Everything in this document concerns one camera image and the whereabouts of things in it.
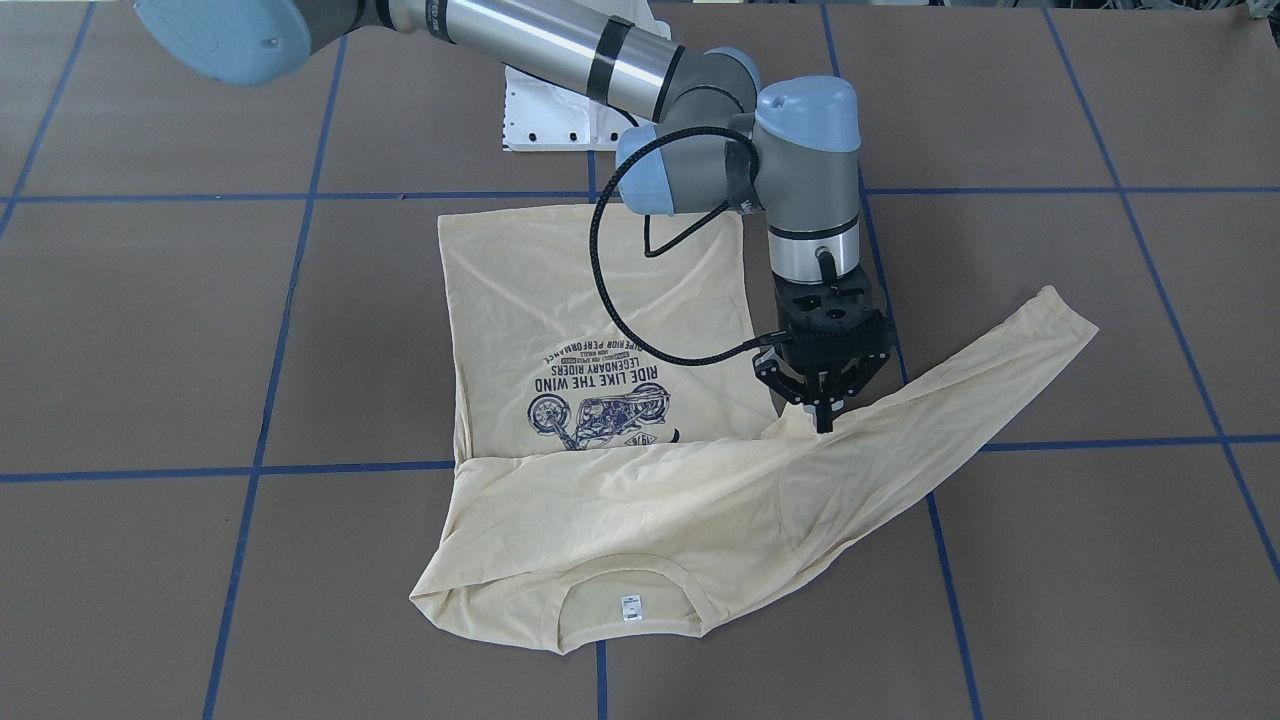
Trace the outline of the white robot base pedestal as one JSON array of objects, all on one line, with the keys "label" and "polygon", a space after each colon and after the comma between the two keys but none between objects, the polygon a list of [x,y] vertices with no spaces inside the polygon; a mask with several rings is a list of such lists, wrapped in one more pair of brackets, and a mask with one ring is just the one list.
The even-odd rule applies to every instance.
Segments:
[{"label": "white robot base pedestal", "polygon": [[506,64],[506,149],[612,150],[657,118],[677,54],[645,1],[497,1],[493,54]]}]

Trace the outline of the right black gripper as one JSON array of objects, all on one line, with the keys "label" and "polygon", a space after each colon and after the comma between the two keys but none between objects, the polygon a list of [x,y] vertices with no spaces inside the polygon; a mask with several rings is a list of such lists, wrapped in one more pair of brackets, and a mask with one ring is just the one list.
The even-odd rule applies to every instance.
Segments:
[{"label": "right black gripper", "polygon": [[776,278],[774,301],[788,338],[753,359],[755,377],[815,415],[817,433],[831,433],[844,404],[888,361],[896,327],[874,306],[867,278],[819,284]]}]

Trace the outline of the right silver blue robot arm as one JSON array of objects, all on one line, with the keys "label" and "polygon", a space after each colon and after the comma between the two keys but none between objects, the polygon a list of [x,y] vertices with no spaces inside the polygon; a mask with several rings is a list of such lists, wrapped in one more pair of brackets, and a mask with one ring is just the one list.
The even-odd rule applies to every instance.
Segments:
[{"label": "right silver blue robot arm", "polygon": [[588,231],[603,307],[628,340],[605,288],[599,233],[614,196],[644,217],[763,214],[777,332],[681,366],[754,351],[754,373],[828,433],[849,398],[886,364],[893,324],[869,305],[860,265],[855,174],[858,95],[835,76],[763,85],[732,47],[695,53],[632,20],[576,1],[137,1],[145,28],[201,76],[260,86],[298,70],[356,29],[426,31],[534,79],[641,120],[626,129]]}]

